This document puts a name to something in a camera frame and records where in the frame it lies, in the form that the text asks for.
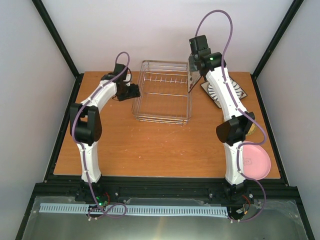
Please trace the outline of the square floral plate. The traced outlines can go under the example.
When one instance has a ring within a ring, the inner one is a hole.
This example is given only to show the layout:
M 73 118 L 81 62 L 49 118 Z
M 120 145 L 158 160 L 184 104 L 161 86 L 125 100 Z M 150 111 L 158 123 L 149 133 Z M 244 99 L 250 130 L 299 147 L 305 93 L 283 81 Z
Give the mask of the square floral plate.
M 192 54 L 188 57 L 187 61 L 187 92 L 191 93 L 195 85 L 201 79 L 201 75 L 197 66 L 195 65 L 195 59 Z

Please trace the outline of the wire metal dish rack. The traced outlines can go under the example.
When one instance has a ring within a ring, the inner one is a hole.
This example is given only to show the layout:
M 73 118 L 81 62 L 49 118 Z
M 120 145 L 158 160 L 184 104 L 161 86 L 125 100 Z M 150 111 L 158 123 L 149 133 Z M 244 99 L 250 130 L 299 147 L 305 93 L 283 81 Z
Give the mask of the wire metal dish rack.
M 188 64 L 181 61 L 143 60 L 137 79 L 140 97 L 132 104 L 138 121 L 185 125 L 191 118 Z

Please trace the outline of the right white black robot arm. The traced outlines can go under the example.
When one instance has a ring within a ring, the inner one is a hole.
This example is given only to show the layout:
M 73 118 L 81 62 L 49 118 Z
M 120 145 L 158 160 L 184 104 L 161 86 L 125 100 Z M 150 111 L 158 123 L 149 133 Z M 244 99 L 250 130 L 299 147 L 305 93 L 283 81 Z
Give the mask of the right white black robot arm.
M 216 127 L 216 135 L 224 146 L 226 157 L 225 179 L 231 185 L 239 185 L 245 181 L 243 167 L 243 147 L 252 122 L 246 117 L 255 118 L 253 112 L 241 103 L 229 77 L 222 54 L 209 53 L 206 50 L 191 53 L 188 59 L 188 73 L 196 82 L 201 77 L 213 87 L 223 113 L 223 123 Z

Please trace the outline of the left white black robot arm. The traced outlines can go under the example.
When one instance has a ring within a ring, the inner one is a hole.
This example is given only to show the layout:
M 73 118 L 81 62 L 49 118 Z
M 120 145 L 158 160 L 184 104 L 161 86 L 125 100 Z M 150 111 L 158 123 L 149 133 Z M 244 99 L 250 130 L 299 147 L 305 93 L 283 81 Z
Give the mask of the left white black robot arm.
M 102 136 L 100 112 L 113 97 L 121 102 L 141 96 L 139 86 L 131 83 L 131 73 L 124 73 L 118 79 L 113 77 L 112 73 L 104 75 L 85 100 L 70 106 L 69 130 L 80 153 L 81 179 L 93 183 L 87 188 L 86 195 L 95 202 L 104 195 L 104 188 L 96 184 L 102 176 L 98 161 L 98 141 Z

